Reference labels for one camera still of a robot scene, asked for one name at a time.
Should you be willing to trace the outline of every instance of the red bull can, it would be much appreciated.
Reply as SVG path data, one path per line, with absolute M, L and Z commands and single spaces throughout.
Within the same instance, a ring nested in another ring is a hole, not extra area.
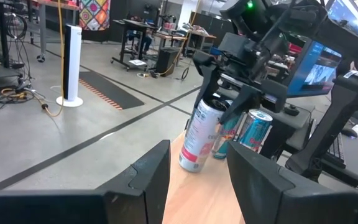
M 263 111 L 249 110 L 237 142 L 259 152 L 259 146 L 264 140 L 272 121 L 273 118 Z
M 229 103 L 229 105 L 232 104 L 232 100 L 227 100 L 226 102 Z M 237 134 L 237 131 L 239 129 L 240 123 L 243 119 L 244 115 L 240 114 L 233 118 L 231 118 L 229 121 L 225 122 L 220 130 L 219 135 L 214 143 L 214 146 L 212 148 L 212 155 L 216 159 L 224 159 L 226 158 L 227 154 L 227 141 L 233 140 L 234 137 Z
M 182 168 L 190 172 L 201 171 L 218 136 L 219 120 L 228 108 L 227 102 L 215 96 L 200 101 L 179 155 Z

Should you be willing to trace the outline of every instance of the concrete floor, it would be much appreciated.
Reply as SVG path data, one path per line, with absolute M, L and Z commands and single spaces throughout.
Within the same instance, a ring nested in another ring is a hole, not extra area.
M 47 45 L 50 52 L 44 63 L 35 59 L 38 47 L 25 47 L 34 88 L 54 101 L 58 94 L 50 87 L 60 85 L 59 45 Z M 167 78 L 139 78 L 136 73 L 141 70 L 126 72 L 124 66 L 110 64 L 119 47 L 83 44 L 81 71 L 108 77 L 145 105 L 118 111 L 82 85 L 79 96 L 84 104 L 65 108 L 57 118 L 43 113 L 35 100 L 7 105 L 0 110 L 0 190 L 95 189 L 161 140 L 174 140 L 183 131 L 202 81 L 195 68 L 190 67 L 184 81 L 175 78 L 180 78 L 185 63 Z M 296 101 L 316 104 L 313 116 L 318 119 L 329 104 L 325 96 Z M 57 105 L 49 105 L 58 111 Z

